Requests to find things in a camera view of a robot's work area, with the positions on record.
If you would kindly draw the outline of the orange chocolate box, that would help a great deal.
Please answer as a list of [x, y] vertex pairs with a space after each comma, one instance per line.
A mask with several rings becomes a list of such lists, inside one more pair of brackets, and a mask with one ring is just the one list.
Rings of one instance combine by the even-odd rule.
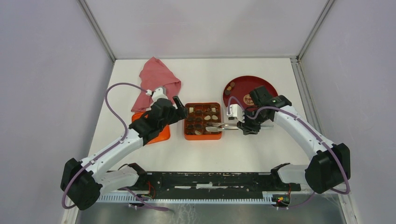
[[[184, 138], [186, 140], [220, 140], [222, 132], [208, 132], [205, 130], [205, 124], [208, 122], [221, 122], [221, 106], [217, 102], [210, 103], [187, 103], [185, 107], [188, 109], [188, 116], [184, 119]], [[193, 107], [194, 111], [189, 113], [189, 108]], [[216, 115], [218, 120], [213, 120], [212, 115]], [[198, 130], [202, 135], [196, 135], [194, 132]]]

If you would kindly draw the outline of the silver white-handled tongs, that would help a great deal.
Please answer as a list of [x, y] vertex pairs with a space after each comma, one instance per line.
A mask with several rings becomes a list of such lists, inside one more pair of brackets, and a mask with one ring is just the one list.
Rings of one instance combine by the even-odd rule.
[[261, 124], [258, 126], [247, 126], [240, 123], [216, 123], [216, 122], [208, 122], [205, 124], [205, 130], [208, 132], [222, 132], [229, 130], [241, 130], [244, 135], [249, 134], [258, 134], [262, 129], [270, 129], [273, 128], [274, 125], [266, 125]]

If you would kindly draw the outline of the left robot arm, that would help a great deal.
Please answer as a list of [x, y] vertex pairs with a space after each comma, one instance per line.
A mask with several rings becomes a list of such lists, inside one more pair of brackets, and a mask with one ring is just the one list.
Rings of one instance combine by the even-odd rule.
[[156, 138], [166, 126], [177, 123], [188, 115], [188, 109], [178, 96], [174, 103], [167, 98], [157, 99], [150, 110], [144, 112], [117, 140], [96, 154], [79, 161], [72, 158], [64, 166], [61, 180], [62, 206], [64, 209], [90, 208], [103, 195], [124, 187], [143, 189], [147, 184], [145, 175], [128, 166], [110, 171], [114, 165], [130, 153], [140, 149]]

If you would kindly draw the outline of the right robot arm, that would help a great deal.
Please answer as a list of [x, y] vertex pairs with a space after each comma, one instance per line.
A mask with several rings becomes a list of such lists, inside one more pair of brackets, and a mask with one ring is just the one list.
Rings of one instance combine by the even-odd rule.
[[274, 122], [309, 159], [308, 165], [285, 163], [273, 168], [269, 181], [273, 189], [282, 190], [288, 183], [295, 183], [307, 185], [318, 194], [328, 190], [343, 195], [350, 193], [350, 150], [344, 143], [335, 144], [314, 129], [285, 96], [273, 97], [264, 86], [253, 89], [249, 95], [253, 106], [246, 108], [237, 98], [230, 97], [227, 117], [238, 120], [237, 127], [244, 135], [258, 134], [262, 123]]

